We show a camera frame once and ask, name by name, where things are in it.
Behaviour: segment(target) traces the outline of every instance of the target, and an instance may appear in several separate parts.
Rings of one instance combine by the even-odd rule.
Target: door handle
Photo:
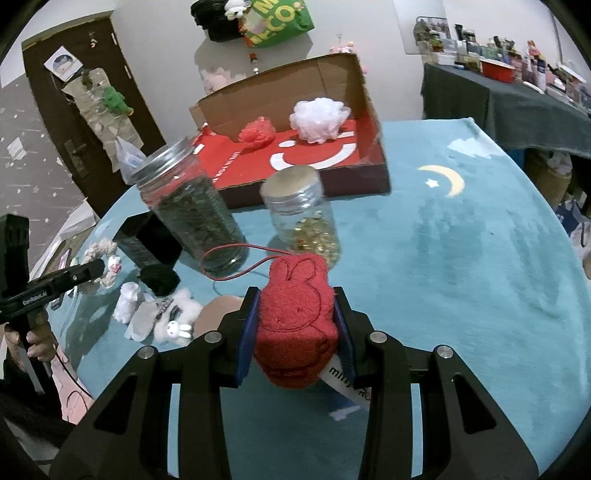
[[[82,144],[79,147],[74,147],[74,142],[72,140],[68,140],[67,142],[64,143],[64,148],[66,149],[66,152],[68,153],[68,157],[70,159],[70,162],[81,178],[84,178],[88,175],[88,170],[86,170],[86,167],[84,166],[84,162],[79,157],[78,153],[86,150],[86,147],[87,147],[86,144]]]

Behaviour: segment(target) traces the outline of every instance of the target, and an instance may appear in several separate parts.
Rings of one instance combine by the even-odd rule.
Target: metal jar lid
[[[309,165],[280,170],[265,180],[261,197],[267,208],[280,215],[295,215],[316,205],[324,191],[318,171]]]
[[[144,166],[131,176],[132,182],[141,187],[161,177],[182,159],[193,153],[193,150],[193,140],[190,137],[183,138],[173,145],[163,146],[152,153],[146,159]]]

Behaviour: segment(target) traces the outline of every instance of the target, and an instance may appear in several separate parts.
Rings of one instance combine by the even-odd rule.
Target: red wire
[[[281,255],[272,255],[270,257],[263,258],[262,260],[256,262],[251,267],[248,267],[246,270],[243,270],[241,272],[238,272],[238,273],[236,273],[234,275],[230,275],[229,277],[216,278],[216,277],[210,276],[207,272],[205,272],[205,270],[203,268],[203,260],[205,260],[205,257],[208,256],[211,252],[215,252],[216,250],[222,250],[224,248],[230,248],[230,247],[257,248],[259,250],[265,250],[267,252],[275,252],[275,253],[284,254],[284,255],[293,255],[292,253],[286,252],[285,250],[277,250],[276,248],[261,247],[260,245],[252,245],[252,244],[227,244],[227,245],[219,245],[218,247],[213,247],[213,248],[207,250],[205,252],[205,254],[203,255],[203,257],[201,258],[202,271],[203,271],[203,274],[207,278],[209,278],[210,280],[213,280],[213,281],[234,280],[234,278],[238,278],[238,277],[243,276],[244,274],[249,273],[250,271],[254,270],[256,267],[258,267],[259,265],[262,265],[263,263],[265,263],[268,260],[273,260],[274,258],[281,258]]]

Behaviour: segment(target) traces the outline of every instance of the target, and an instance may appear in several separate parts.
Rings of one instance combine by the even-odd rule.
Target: glass jar
[[[271,175],[261,187],[280,240],[292,252],[312,252],[332,268],[340,243],[330,203],[315,168],[299,165]]]
[[[144,203],[195,260],[201,262],[213,247],[245,243],[190,138],[153,153],[132,181]],[[245,247],[222,249],[209,254],[202,267],[211,275],[228,275],[240,268],[247,254]]]

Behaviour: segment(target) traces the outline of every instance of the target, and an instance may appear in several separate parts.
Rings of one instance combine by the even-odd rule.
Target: teal blanket
[[[591,404],[591,301],[569,239],[523,172],[471,119],[386,122],[383,128],[392,193],[332,202],[343,255],[330,272],[331,285],[344,287],[354,309],[403,344],[430,351],[445,343],[457,350],[543,471]],[[127,216],[145,210],[131,189],[91,240],[112,237]],[[235,215],[249,242],[266,245],[274,236],[266,210]],[[252,252],[249,262],[261,255]],[[176,266],[181,286],[202,303],[266,282],[267,267],[213,284],[189,264]],[[118,283],[135,279],[134,268],[124,259]],[[111,320],[117,297],[117,288],[66,297],[51,314],[63,348],[94,395],[141,346]],[[356,479],[367,413],[336,421],[328,415],[333,397],[322,383],[281,390],[253,364],[242,388],[222,393],[233,477]],[[418,416],[414,424],[416,475]],[[173,413],[172,473],[175,435]]]

